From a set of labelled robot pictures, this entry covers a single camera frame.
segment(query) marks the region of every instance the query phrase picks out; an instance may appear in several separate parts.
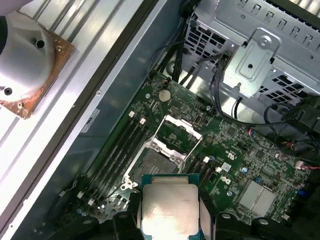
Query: capacitor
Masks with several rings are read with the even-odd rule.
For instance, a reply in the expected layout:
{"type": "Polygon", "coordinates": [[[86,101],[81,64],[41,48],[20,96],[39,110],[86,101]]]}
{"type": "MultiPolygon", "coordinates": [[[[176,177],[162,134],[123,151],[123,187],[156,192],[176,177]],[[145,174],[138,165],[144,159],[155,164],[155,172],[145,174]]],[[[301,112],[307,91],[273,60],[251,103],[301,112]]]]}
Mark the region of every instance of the capacitor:
{"type": "Polygon", "coordinates": [[[246,173],[248,172],[248,168],[244,166],[244,167],[242,167],[242,168],[240,169],[240,171],[241,171],[242,173],[246,174],[246,173]]]}
{"type": "Polygon", "coordinates": [[[306,199],[309,197],[309,192],[307,192],[305,189],[299,189],[296,194],[306,199]]]}

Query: screw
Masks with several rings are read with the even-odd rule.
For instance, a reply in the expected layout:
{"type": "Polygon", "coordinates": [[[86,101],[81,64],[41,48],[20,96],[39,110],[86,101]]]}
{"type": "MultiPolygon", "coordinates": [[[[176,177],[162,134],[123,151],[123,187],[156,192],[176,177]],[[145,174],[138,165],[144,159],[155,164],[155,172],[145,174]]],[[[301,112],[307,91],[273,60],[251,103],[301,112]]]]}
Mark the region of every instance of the screw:
{"type": "Polygon", "coordinates": [[[7,87],[3,90],[3,92],[6,96],[9,96],[12,94],[12,89],[10,87],[7,87]]]}
{"type": "Polygon", "coordinates": [[[267,40],[266,39],[264,39],[264,40],[262,40],[261,42],[260,42],[260,45],[262,46],[262,47],[265,47],[266,45],[267,45],[267,40]]]}
{"type": "Polygon", "coordinates": [[[222,217],[223,217],[224,219],[230,219],[230,218],[231,218],[231,216],[230,216],[229,214],[227,214],[227,213],[223,213],[223,214],[222,214],[222,217]]]}
{"type": "Polygon", "coordinates": [[[265,220],[265,219],[259,219],[259,223],[261,225],[268,225],[269,224],[269,222],[267,220],[265,220]]]}

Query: green circuit board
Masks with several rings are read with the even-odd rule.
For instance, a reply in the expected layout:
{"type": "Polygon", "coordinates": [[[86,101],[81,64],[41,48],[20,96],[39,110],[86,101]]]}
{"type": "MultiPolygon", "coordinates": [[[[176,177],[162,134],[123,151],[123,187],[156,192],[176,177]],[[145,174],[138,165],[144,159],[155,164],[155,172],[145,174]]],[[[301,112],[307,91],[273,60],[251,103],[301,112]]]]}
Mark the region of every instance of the green circuit board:
{"type": "MultiPolygon", "coordinates": [[[[191,168],[192,172],[191,164],[195,160],[202,161],[205,157],[209,158],[213,175],[204,179],[200,190],[209,192],[219,211],[233,213],[245,223],[249,224],[253,218],[259,217],[257,213],[249,209],[249,203],[244,203],[243,195],[254,195],[250,187],[248,188],[250,183],[254,182],[251,184],[252,186],[257,186],[255,184],[257,183],[261,186],[260,191],[268,194],[271,198],[265,216],[280,222],[296,195],[295,185],[303,183],[309,174],[308,171],[295,169],[294,159],[283,157],[277,151],[264,150],[255,145],[249,137],[247,127],[222,120],[215,113],[211,104],[204,102],[176,82],[167,83],[165,76],[156,74],[153,81],[146,82],[137,93],[87,172],[86,184],[94,185],[92,186],[93,196],[97,194],[94,189],[99,189],[99,191],[104,189],[105,182],[97,180],[99,178],[97,172],[102,171],[103,167],[101,166],[105,161],[112,161],[108,160],[115,151],[111,151],[111,149],[124,146],[128,142],[127,139],[131,138],[129,136],[122,142],[121,139],[118,139],[119,135],[124,134],[124,129],[130,128],[128,121],[130,121],[129,115],[132,113],[137,121],[145,119],[145,123],[143,130],[137,132],[132,126],[132,136],[135,138],[132,137],[132,146],[126,147],[126,151],[132,155],[130,159],[137,154],[143,143],[155,134],[166,115],[187,121],[203,138],[187,158],[182,172],[185,172],[187,168],[191,168]]],[[[266,148],[273,146],[273,143],[264,137],[257,134],[256,137],[262,146],[266,148]]],[[[157,139],[166,143],[168,148],[186,155],[197,143],[197,139],[187,133],[185,129],[167,121],[159,129],[157,139]]],[[[117,178],[112,181],[113,188],[121,185],[122,176],[129,163],[130,161],[117,172],[117,178]]],[[[109,171],[115,172],[118,165],[120,165],[119,161],[110,163],[109,171]]],[[[137,170],[140,167],[141,161],[137,161],[133,169],[137,170]]]]}

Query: screw hole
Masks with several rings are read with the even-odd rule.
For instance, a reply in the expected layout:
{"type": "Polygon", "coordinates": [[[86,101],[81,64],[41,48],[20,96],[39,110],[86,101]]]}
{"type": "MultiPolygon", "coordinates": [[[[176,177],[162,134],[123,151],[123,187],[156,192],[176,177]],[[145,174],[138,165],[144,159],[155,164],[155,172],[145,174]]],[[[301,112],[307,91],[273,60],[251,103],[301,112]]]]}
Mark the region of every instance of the screw hole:
{"type": "Polygon", "coordinates": [[[38,49],[42,49],[45,46],[45,42],[42,40],[39,40],[39,41],[36,41],[35,45],[38,49]]]}
{"type": "Polygon", "coordinates": [[[7,87],[6,89],[4,89],[4,94],[9,96],[12,94],[12,89],[10,87],[7,87]]]}

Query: metal bracket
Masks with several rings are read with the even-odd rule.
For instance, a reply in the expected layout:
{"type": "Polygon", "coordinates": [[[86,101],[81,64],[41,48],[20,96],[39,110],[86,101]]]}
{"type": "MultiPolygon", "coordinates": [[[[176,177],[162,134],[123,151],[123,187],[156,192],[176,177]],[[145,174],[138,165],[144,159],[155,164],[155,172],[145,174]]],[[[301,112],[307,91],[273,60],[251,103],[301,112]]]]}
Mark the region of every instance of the metal bracket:
{"type": "Polygon", "coordinates": [[[261,29],[256,30],[247,46],[240,46],[233,55],[223,82],[250,98],[272,70],[271,58],[279,45],[276,37],[261,29]]]}

